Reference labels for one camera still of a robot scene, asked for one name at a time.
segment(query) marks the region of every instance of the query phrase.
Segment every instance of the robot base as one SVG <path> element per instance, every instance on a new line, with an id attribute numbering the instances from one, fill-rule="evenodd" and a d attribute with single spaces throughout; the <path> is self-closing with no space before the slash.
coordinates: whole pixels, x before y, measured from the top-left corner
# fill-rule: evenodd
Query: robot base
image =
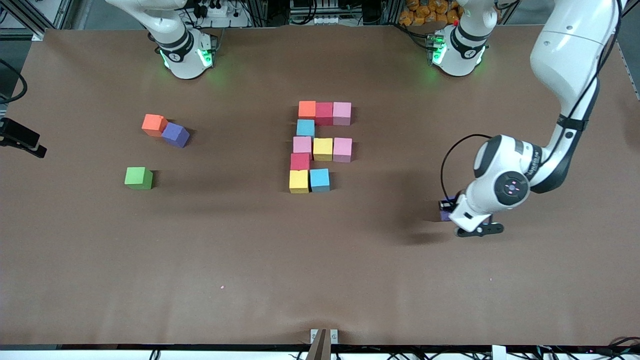
<path id="1" fill-rule="evenodd" d="M 184 55 L 182 61 L 171 61 L 161 52 L 164 66 L 180 79 L 197 78 L 205 70 L 212 67 L 218 46 L 217 37 L 212 37 L 197 29 L 189 29 L 189 32 L 193 35 L 194 45 L 190 52 Z"/>
<path id="2" fill-rule="evenodd" d="M 484 48 L 475 56 L 469 55 L 473 56 L 469 59 L 463 58 L 451 44 L 448 44 L 453 29 L 455 29 L 454 25 L 448 25 L 444 29 L 436 31 L 435 36 L 443 38 L 444 44 L 441 45 L 439 50 L 433 52 L 431 62 L 451 76 L 466 76 L 482 61 Z"/>

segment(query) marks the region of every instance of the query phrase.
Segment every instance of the green cube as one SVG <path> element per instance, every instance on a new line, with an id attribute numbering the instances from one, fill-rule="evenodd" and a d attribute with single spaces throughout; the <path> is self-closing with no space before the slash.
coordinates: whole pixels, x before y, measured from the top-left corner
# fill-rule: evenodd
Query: green cube
<path id="1" fill-rule="evenodd" d="M 133 190 L 149 190 L 154 173 L 145 167 L 128 167 L 127 175 L 124 177 L 124 185 Z"/>

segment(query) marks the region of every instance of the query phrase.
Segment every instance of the green led light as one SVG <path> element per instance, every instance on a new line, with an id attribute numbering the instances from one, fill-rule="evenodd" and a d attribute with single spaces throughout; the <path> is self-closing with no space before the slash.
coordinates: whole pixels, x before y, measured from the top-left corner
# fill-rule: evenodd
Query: green led light
<path id="1" fill-rule="evenodd" d="M 478 65 L 480 61 L 482 61 L 482 54 L 484 53 L 485 49 L 486 49 L 486 46 L 482 46 L 482 50 L 480 50 L 480 53 L 478 54 L 478 60 L 476 61 L 476 65 Z"/>
<path id="2" fill-rule="evenodd" d="M 442 58 L 447 52 L 447 44 L 442 44 L 442 47 L 433 53 L 433 62 L 436 64 L 442 63 Z"/>
<path id="3" fill-rule="evenodd" d="M 164 53 L 162 52 L 162 50 L 160 50 L 160 55 L 162 56 L 162 60 L 164 60 L 164 67 L 166 67 L 167 69 L 169 69 L 169 63 L 166 61 L 166 56 L 164 55 Z"/>
<path id="4" fill-rule="evenodd" d="M 213 62 L 211 61 L 211 54 L 209 54 L 208 51 L 198 49 L 198 55 L 200 55 L 202 65 L 204 65 L 205 67 L 210 67 L 213 64 Z"/>

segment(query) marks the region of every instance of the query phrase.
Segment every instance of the red cube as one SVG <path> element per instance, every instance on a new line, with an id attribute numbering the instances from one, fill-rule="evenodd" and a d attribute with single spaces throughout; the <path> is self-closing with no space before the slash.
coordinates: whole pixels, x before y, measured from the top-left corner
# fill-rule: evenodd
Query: red cube
<path id="1" fill-rule="evenodd" d="M 309 159 L 309 154 L 304 154 L 302 152 L 294 152 L 291 154 L 291 168 L 290 170 L 310 170 L 311 169 L 311 159 Z"/>
<path id="2" fill-rule="evenodd" d="M 332 102 L 316 103 L 316 125 L 318 126 L 333 125 L 333 103 Z"/>

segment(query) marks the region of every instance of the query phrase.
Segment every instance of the purple cube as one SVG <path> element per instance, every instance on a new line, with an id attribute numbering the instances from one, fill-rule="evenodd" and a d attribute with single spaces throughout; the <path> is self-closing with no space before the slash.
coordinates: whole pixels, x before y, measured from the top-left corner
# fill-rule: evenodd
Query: purple cube
<path id="1" fill-rule="evenodd" d="M 189 140 L 189 132 L 184 127 L 170 122 L 162 132 L 162 137 L 173 146 L 184 147 Z"/>
<path id="2" fill-rule="evenodd" d="M 440 210 L 440 221 L 451 221 L 449 215 L 451 215 L 450 212 Z"/>

